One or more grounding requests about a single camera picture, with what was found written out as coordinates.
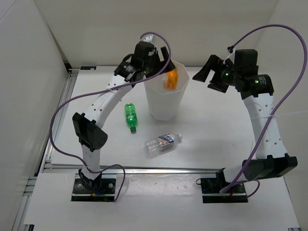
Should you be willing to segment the clear bottle red blue label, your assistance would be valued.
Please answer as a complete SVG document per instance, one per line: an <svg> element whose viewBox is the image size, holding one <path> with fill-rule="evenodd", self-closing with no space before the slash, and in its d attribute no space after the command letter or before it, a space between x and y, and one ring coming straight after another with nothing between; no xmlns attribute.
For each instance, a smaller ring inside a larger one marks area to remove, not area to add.
<svg viewBox="0 0 308 231"><path fill-rule="evenodd" d="M181 143L181 133L167 133L145 142L145 151L148 157L154 157L174 149Z"/></svg>

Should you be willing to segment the blue left corner label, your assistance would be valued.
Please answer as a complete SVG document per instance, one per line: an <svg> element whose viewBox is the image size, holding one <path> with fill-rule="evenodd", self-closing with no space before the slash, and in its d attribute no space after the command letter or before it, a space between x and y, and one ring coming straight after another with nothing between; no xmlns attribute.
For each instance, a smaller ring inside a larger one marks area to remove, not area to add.
<svg viewBox="0 0 308 231"><path fill-rule="evenodd" d="M96 70L96 66L81 66L80 70Z"/></svg>

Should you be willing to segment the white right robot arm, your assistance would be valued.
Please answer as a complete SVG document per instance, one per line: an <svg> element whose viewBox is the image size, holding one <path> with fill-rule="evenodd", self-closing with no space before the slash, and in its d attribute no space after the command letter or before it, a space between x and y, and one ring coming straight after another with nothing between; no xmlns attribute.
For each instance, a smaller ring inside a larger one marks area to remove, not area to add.
<svg viewBox="0 0 308 231"><path fill-rule="evenodd" d="M214 75L208 88L225 93L232 86L240 93L248 110L255 137L255 147L239 166L221 169L216 187L221 193L234 185L253 180L280 178L298 165L283 144L274 117L274 88L267 74L258 73L258 53L254 49L236 50L234 61L210 55L193 80L205 82L210 71Z"/></svg>

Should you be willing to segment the orange juice bottle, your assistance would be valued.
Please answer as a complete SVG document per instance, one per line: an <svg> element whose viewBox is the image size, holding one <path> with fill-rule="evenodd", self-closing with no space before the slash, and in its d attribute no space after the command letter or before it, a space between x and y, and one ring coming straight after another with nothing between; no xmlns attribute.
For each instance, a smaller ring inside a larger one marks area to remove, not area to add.
<svg viewBox="0 0 308 231"><path fill-rule="evenodd" d="M164 85L165 89L175 90L177 88L178 78L179 78L177 69L167 72L166 75L167 75L167 80Z"/></svg>

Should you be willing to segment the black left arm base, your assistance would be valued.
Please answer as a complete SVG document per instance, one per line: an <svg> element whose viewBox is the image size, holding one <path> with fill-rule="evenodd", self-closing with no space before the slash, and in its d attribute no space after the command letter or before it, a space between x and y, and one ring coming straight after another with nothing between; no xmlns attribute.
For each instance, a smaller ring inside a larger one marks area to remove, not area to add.
<svg viewBox="0 0 308 231"><path fill-rule="evenodd" d="M71 201L73 202L113 202L115 199L116 175L102 176L94 189L84 187L79 175L75 175Z"/></svg>

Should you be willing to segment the green plastic soda bottle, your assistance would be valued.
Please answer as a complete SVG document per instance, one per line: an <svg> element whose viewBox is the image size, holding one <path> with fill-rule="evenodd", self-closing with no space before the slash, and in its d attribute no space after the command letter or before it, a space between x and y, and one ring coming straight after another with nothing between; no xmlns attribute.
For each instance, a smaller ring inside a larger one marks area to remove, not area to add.
<svg viewBox="0 0 308 231"><path fill-rule="evenodd" d="M132 103L125 104L124 112L125 112L125 117L126 117L126 123L130 129L130 132L135 133L137 122L138 122L135 105Z"/></svg>

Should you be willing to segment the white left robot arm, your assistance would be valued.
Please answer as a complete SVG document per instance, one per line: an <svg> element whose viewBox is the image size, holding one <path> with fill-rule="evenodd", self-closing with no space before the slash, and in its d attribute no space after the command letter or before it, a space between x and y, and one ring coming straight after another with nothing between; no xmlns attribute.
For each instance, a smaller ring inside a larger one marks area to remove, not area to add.
<svg viewBox="0 0 308 231"><path fill-rule="evenodd" d="M154 44L140 41L134 53L127 55L115 69L107 92L100 94L85 112L73 115L75 133L85 162L78 174L89 192L95 193L101 188L100 151L108 138L102 130L107 117L137 81L175 69L175 65L168 60L167 47L162 47L161 53L163 59L160 59Z"/></svg>

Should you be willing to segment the aluminium table frame rail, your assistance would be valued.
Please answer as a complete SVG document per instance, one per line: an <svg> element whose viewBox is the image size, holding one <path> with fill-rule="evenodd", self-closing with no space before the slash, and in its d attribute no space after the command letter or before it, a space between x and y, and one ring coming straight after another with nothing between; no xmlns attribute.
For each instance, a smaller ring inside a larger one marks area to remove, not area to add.
<svg viewBox="0 0 308 231"><path fill-rule="evenodd" d="M136 132L126 123L125 104L135 105ZM254 135L248 112L235 89L218 93L190 80L172 120L150 115L139 84L105 123L109 139L101 163L119 163L126 175L116 203L72 202L77 160L48 152L47 163L26 187L18 231L296 231L299 223L284 179L264 180L248 203L204 204L199 177L249 155ZM174 149L148 157L145 142L181 133Z"/></svg>

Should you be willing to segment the white octagonal plastic bin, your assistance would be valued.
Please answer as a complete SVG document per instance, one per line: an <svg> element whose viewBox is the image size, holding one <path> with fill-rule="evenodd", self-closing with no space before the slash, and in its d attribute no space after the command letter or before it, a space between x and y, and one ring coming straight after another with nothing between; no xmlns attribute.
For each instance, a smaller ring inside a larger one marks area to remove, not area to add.
<svg viewBox="0 0 308 231"><path fill-rule="evenodd" d="M167 74L161 74L144 82L149 111L156 120L168 121L176 115L190 79L183 64L173 63L178 73L175 89L165 88Z"/></svg>

